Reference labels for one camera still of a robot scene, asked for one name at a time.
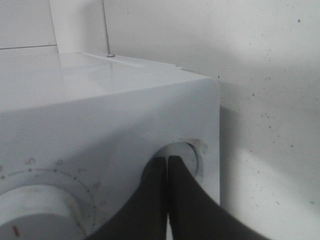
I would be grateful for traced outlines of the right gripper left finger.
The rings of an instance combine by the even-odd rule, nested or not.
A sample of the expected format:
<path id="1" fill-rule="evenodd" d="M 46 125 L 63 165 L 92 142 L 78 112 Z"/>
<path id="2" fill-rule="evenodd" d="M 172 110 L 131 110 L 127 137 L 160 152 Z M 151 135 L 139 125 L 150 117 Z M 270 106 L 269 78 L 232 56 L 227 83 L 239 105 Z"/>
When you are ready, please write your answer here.
<path id="1" fill-rule="evenodd" d="M 136 191 L 88 240 L 165 240 L 167 235 L 167 162 L 148 161 Z"/>

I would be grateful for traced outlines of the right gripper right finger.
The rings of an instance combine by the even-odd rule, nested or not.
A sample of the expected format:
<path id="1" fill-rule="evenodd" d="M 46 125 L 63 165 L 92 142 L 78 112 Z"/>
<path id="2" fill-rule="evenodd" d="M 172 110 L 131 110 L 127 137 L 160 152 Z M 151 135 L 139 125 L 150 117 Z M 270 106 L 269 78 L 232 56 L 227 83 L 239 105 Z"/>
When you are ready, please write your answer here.
<path id="1" fill-rule="evenodd" d="M 167 162 L 169 223 L 175 240 L 266 240 L 220 207 L 180 156 Z"/>

